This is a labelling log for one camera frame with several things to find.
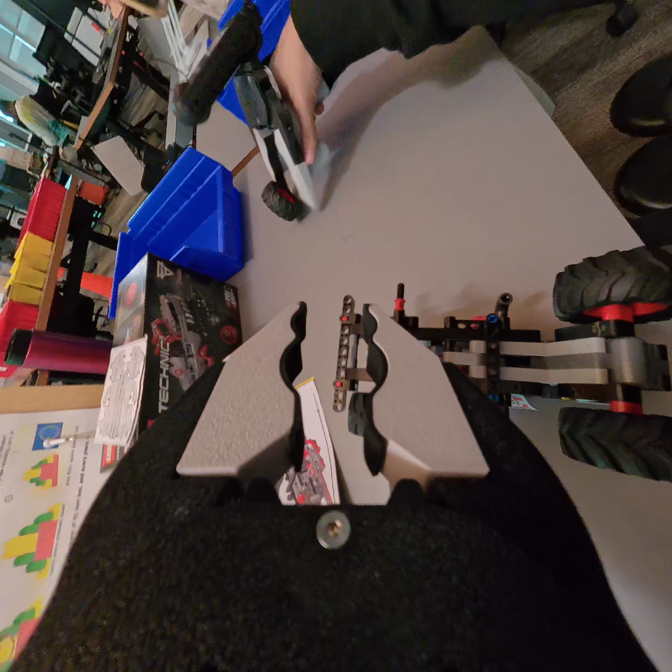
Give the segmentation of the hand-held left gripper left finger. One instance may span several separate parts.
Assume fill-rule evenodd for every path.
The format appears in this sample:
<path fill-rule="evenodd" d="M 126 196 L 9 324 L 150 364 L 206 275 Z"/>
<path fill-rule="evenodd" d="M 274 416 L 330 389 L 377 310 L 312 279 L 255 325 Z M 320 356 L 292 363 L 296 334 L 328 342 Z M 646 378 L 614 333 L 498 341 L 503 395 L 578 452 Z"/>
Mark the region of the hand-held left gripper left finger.
<path fill-rule="evenodd" d="M 228 355 L 178 462 L 181 476 L 280 479 L 305 450 L 300 396 L 307 304 L 291 304 Z"/>

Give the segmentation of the small black toy wheel red hub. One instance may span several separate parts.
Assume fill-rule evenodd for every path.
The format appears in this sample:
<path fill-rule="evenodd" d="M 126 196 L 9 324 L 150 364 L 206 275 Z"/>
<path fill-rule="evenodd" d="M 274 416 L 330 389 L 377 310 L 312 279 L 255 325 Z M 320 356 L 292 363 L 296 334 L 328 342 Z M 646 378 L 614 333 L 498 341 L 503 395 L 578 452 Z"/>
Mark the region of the small black toy wheel red hub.
<path fill-rule="evenodd" d="M 287 222 L 302 221 L 309 213 L 308 207 L 297 196 L 275 181 L 265 186 L 261 198 L 271 213 Z"/>

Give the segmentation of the person's right forearm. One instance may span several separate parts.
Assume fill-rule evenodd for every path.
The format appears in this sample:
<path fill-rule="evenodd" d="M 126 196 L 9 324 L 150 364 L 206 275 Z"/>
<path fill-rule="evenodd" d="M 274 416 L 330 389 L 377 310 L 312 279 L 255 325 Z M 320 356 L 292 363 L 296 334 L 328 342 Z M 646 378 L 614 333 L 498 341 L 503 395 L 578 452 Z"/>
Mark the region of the person's right forearm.
<path fill-rule="evenodd" d="M 332 85 L 376 51 L 412 58 L 473 27 L 509 21 L 512 9 L 511 1 L 291 1 L 290 17 Z"/>

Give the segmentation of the white desk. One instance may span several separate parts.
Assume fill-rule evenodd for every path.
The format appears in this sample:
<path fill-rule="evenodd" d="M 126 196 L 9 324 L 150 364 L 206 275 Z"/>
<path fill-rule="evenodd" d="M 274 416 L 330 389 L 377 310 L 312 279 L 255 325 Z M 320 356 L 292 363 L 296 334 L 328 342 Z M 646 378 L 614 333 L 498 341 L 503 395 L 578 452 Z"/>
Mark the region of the white desk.
<path fill-rule="evenodd" d="M 544 338 L 566 265 L 639 240 L 489 35 L 406 60 L 384 51 L 351 66 L 319 118 L 339 151 L 326 204 L 300 223 L 261 200 L 259 156 L 234 178 L 245 206 L 247 263 L 238 287 L 250 338 L 288 305 L 307 303 L 303 378 L 314 377 L 352 503 L 382 504 L 384 478 L 331 409 L 337 320 L 346 294 L 392 312 L 397 284 L 423 326 L 483 315 L 502 292 L 511 323 Z"/>

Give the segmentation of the person's right hand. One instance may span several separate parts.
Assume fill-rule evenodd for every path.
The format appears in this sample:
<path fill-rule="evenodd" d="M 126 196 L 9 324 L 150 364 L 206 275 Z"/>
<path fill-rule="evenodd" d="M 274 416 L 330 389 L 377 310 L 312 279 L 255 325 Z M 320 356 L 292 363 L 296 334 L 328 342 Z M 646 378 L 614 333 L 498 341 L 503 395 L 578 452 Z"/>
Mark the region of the person's right hand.
<path fill-rule="evenodd" d="M 273 52 L 270 69 L 282 97 L 296 112 L 304 159 L 308 165 L 312 165 L 318 148 L 316 117 L 323 111 L 323 104 L 318 102 L 322 76 L 303 45 L 291 17 Z"/>

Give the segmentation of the blue plastic bin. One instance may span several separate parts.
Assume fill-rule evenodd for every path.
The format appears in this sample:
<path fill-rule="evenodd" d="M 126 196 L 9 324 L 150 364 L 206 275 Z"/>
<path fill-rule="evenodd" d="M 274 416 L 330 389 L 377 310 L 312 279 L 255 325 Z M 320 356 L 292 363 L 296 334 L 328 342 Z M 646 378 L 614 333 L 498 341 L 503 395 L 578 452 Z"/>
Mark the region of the blue plastic bin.
<path fill-rule="evenodd" d="M 245 264 L 240 197 L 232 174 L 192 147 L 183 151 L 127 228 L 147 239 L 167 231 L 176 238 L 177 250 L 164 260 L 216 280 L 229 280 Z"/>
<path fill-rule="evenodd" d="M 220 37 L 224 33 L 224 29 L 228 23 L 231 22 L 233 17 L 240 12 L 244 4 L 244 1 L 230 1 L 227 8 L 224 10 L 218 22 L 219 31 L 216 37 L 208 41 L 208 51 L 206 52 L 206 55 L 208 56 L 209 61 L 214 46 L 219 42 Z M 259 49 L 259 62 L 264 68 L 264 74 L 270 78 L 270 59 L 273 51 L 278 45 L 282 30 L 290 16 L 290 1 L 252 1 L 252 4 L 257 6 L 258 12 L 262 18 L 260 28 L 262 43 Z M 241 122 L 244 124 L 247 123 L 245 111 L 240 105 L 233 78 L 227 80 L 226 85 L 220 91 L 217 102 Z"/>
<path fill-rule="evenodd" d="M 120 285 L 135 266 L 149 253 L 171 259 L 177 250 L 177 241 L 167 231 L 159 231 L 150 238 L 141 237 L 139 232 L 122 232 L 118 239 L 118 250 L 115 258 L 112 297 L 110 300 L 110 317 L 116 318 Z"/>

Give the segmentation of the toy instruction booklet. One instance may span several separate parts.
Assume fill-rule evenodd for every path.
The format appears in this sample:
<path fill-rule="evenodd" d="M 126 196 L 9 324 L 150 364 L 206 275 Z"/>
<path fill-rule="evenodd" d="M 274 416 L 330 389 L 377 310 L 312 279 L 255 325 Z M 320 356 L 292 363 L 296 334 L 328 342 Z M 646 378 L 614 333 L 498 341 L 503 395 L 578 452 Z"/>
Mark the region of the toy instruction booklet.
<path fill-rule="evenodd" d="M 296 387 L 305 435 L 302 466 L 291 467 L 275 489 L 285 506 L 331 506 L 341 502 L 337 461 L 315 380 Z"/>

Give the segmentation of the black toy kit box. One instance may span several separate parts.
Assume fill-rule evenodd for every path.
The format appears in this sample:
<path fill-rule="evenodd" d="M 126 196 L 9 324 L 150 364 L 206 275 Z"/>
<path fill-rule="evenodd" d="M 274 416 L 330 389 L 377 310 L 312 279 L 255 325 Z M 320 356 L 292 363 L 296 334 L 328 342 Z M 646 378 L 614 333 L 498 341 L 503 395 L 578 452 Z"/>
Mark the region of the black toy kit box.
<path fill-rule="evenodd" d="M 113 344 L 142 339 L 139 433 L 241 345 L 238 289 L 147 253 L 118 287 Z"/>

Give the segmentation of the dark grey holed toy beam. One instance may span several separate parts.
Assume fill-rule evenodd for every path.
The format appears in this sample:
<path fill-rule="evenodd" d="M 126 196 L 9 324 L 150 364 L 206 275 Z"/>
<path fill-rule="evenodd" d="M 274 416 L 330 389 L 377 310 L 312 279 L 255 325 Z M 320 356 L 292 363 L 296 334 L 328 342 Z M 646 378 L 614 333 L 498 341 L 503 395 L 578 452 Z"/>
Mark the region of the dark grey holed toy beam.
<path fill-rule="evenodd" d="M 359 382 L 364 380 L 364 374 L 357 368 L 358 347 L 363 333 L 362 315 L 356 312 L 354 297 L 346 294 L 339 317 L 337 363 L 332 383 L 332 408 L 336 413 L 347 409 L 348 395 L 357 392 Z"/>

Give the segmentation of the white sticker sheet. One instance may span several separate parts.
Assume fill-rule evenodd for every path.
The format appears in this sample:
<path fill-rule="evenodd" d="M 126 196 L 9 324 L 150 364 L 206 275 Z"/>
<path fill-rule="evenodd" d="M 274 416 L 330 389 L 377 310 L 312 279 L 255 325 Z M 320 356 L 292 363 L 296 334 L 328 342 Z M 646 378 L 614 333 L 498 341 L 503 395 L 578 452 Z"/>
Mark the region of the white sticker sheet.
<path fill-rule="evenodd" d="M 145 381 L 147 336 L 112 348 L 95 441 L 130 448 L 137 436 Z"/>

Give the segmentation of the wooden table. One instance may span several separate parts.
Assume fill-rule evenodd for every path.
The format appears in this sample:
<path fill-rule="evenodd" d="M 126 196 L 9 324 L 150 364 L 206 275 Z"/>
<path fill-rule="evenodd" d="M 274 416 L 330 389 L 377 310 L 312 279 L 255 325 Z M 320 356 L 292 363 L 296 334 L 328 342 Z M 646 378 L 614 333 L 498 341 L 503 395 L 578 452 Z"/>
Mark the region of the wooden table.
<path fill-rule="evenodd" d="M 96 122 L 102 119 L 105 106 L 110 102 L 113 92 L 118 87 L 117 79 L 120 73 L 122 55 L 125 51 L 124 46 L 128 35 L 128 19 L 131 15 L 131 9 L 121 1 L 107 1 L 107 5 L 113 11 L 118 10 L 118 15 L 113 16 L 115 23 L 112 32 L 111 55 L 105 63 L 105 76 L 94 105 L 90 113 L 83 115 L 81 118 L 73 146 L 76 151 L 85 146 L 88 136 L 92 133 Z"/>

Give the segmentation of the toy truck chassis big tyres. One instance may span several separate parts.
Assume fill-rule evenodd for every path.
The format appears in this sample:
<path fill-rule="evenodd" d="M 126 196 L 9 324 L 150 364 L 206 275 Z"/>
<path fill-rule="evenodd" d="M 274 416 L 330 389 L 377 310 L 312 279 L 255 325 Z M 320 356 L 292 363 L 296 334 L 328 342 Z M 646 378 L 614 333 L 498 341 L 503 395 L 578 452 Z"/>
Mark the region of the toy truck chassis big tyres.
<path fill-rule="evenodd" d="M 557 274 L 554 339 L 512 329 L 512 295 L 469 321 L 448 317 L 419 327 L 399 284 L 392 318 L 475 382 L 499 408 L 516 395 L 574 403 L 559 414 L 562 452 L 626 475 L 671 482 L 671 418 L 645 415 L 643 392 L 671 392 L 671 349 L 636 334 L 636 325 L 671 319 L 671 244 L 587 257 Z"/>

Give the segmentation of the cardboard sheet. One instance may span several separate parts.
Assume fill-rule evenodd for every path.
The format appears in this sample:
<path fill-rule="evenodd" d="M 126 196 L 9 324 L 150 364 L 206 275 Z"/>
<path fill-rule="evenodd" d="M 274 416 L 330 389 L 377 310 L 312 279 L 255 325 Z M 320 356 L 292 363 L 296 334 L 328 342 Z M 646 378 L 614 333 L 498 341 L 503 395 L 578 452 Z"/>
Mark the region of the cardboard sheet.
<path fill-rule="evenodd" d="M 1 415 L 99 408 L 102 384 L 11 386 L 1 388 Z"/>

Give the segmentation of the paper with coloured block pictures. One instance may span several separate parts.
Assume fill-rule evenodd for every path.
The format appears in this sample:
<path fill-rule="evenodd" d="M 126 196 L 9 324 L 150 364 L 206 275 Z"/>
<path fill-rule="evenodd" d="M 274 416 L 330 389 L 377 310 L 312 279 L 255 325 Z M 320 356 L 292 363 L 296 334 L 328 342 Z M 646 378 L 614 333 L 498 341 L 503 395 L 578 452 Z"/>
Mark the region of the paper with coloured block pictures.
<path fill-rule="evenodd" d="M 1 670 L 35 631 L 89 509 L 124 455 L 96 408 L 1 416 Z"/>

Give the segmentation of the row of red yellow bins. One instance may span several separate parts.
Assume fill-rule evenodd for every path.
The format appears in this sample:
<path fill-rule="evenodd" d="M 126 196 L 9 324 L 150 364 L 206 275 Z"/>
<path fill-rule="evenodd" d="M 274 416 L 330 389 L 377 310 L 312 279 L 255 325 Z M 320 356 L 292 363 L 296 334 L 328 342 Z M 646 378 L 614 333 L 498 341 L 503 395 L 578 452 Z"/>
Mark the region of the row of red yellow bins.
<path fill-rule="evenodd" d="M 42 291 L 53 251 L 66 188 L 43 178 L 30 199 L 14 262 L 1 302 L 1 377 L 16 369 L 5 364 L 5 353 L 14 329 L 31 329 L 38 320 Z"/>

